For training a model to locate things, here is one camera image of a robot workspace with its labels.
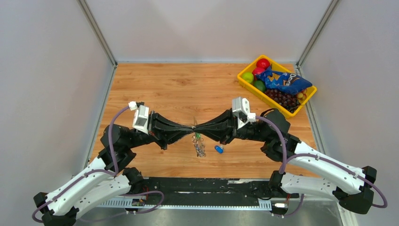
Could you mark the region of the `blue key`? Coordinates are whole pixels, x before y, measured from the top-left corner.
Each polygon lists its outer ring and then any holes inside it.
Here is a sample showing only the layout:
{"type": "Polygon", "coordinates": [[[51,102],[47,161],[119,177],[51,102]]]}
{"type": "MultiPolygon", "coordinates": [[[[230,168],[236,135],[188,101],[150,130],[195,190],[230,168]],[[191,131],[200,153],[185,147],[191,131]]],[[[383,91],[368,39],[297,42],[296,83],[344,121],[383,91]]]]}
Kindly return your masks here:
{"type": "Polygon", "coordinates": [[[218,152],[218,153],[223,153],[224,152],[224,148],[221,145],[216,145],[214,147],[214,149],[218,152]]]}

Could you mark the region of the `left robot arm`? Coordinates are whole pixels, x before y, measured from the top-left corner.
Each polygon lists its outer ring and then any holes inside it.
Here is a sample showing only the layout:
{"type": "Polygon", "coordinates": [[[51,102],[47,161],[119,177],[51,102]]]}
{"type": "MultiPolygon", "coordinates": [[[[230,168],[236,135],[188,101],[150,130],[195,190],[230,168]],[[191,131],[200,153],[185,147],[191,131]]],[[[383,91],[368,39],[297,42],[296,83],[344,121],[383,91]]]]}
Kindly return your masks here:
{"type": "Polygon", "coordinates": [[[80,173],[60,188],[34,196],[35,222],[46,226],[72,226],[99,204],[116,196],[144,196],[142,175],[129,163],[136,154],[134,147],[158,144],[166,149],[193,132],[193,127],[149,113],[147,107],[125,106],[133,111],[133,127],[123,127],[111,121],[104,132],[104,148],[80,173]]]}

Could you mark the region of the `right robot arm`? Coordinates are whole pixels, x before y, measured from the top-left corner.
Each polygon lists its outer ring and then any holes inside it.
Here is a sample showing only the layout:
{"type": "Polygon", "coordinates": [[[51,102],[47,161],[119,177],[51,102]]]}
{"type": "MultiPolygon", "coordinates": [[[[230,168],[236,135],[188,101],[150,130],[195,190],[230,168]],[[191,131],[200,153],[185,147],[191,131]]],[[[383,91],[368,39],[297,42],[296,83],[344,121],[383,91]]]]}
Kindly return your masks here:
{"type": "Polygon", "coordinates": [[[263,142],[261,151],[280,162],[269,180],[274,196],[308,194],[328,198],[357,214],[374,206],[376,169],[354,167],[335,160],[289,134],[290,123],[277,109],[260,115],[227,110],[194,131],[221,144],[233,139],[263,142]]]}

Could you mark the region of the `silver keyring holder with rings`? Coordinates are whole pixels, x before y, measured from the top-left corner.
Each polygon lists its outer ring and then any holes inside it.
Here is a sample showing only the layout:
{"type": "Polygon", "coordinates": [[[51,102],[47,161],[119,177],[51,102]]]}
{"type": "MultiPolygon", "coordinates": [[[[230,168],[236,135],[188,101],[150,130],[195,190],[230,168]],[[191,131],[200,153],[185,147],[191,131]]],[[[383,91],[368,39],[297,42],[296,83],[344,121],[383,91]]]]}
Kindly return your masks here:
{"type": "Polygon", "coordinates": [[[203,143],[203,138],[200,133],[194,132],[192,136],[192,142],[193,146],[195,148],[197,157],[206,157],[206,152],[205,152],[205,144],[203,143]]]}

